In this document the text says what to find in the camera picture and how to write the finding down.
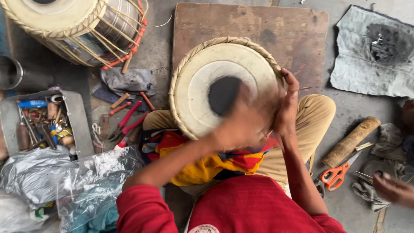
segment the plastic bag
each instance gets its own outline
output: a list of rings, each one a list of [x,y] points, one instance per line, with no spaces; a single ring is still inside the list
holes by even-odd
[[[41,229],[43,222],[30,217],[29,206],[15,196],[0,191],[0,232],[29,232]]]
[[[56,201],[61,232],[115,229],[116,198],[126,178],[143,167],[134,147],[93,155],[64,165]]]
[[[0,189],[13,193],[31,210],[56,200],[56,178],[63,164],[70,162],[66,146],[33,149],[10,157],[0,172]]]

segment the wooden board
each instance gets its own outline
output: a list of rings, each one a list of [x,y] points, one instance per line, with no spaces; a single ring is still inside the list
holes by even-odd
[[[198,44],[222,36],[248,37],[298,78],[300,95],[318,94],[329,14],[306,8],[204,3],[176,6],[173,67]]]

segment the wire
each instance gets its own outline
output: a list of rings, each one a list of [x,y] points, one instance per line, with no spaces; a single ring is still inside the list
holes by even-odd
[[[161,26],[164,26],[164,25],[166,25],[168,22],[170,22],[170,20],[173,18],[173,14],[171,14],[171,16],[170,16],[170,19],[165,23],[165,24],[163,24],[163,25],[159,25],[159,26],[154,26],[153,25],[153,27],[161,27]]]

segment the hand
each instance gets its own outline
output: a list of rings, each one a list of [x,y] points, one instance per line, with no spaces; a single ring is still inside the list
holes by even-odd
[[[281,71],[287,84],[285,96],[281,96],[282,106],[276,116],[273,132],[281,137],[296,135],[296,113],[298,111],[299,82],[291,72],[283,68]]]
[[[414,209],[414,186],[391,178],[387,173],[383,177],[374,174],[373,183],[380,197],[394,204]]]
[[[270,88],[252,101],[248,86],[242,84],[230,114],[208,136],[216,149],[234,150],[266,143],[279,101],[278,92],[277,87]]]

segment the pliers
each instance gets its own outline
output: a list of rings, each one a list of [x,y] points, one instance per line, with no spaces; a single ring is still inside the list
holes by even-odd
[[[144,115],[144,117],[141,117],[137,122],[134,124],[125,127],[125,125],[128,123],[129,118],[131,118],[132,114],[135,112],[135,110],[142,104],[142,101],[138,101],[125,115],[124,119],[119,122],[118,128],[108,137],[108,140],[111,140],[111,142],[116,141],[117,138],[119,138],[122,134],[125,134],[124,132],[128,133],[129,130],[137,127],[139,124],[144,121],[144,118],[147,116],[147,114]]]

